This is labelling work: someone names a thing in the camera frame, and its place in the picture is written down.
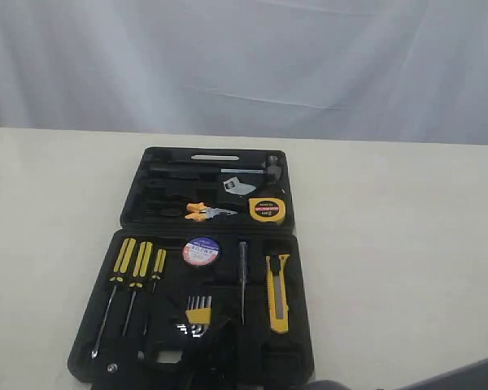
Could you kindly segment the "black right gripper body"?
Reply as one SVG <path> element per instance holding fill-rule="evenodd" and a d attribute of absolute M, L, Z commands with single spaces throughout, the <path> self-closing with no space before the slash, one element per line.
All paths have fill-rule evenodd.
<path fill-rule="evenodd" d="M 262 389 L 240 378 L 237 326 L 224 320 L 201 338 L 192 334 L 180 347 L 145 351 L 132 344 L 113 347 L 98 366 L 92 389 Z"/>

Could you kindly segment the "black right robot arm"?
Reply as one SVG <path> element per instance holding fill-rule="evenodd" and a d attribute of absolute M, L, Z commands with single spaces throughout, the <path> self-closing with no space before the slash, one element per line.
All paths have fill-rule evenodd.
<path fill-rule="evenodd" d="M 78 378 L 93 389 L 488 389 L 488 313 L 214 317 L 204 334 L 156 320 L 110 341 Z"/>

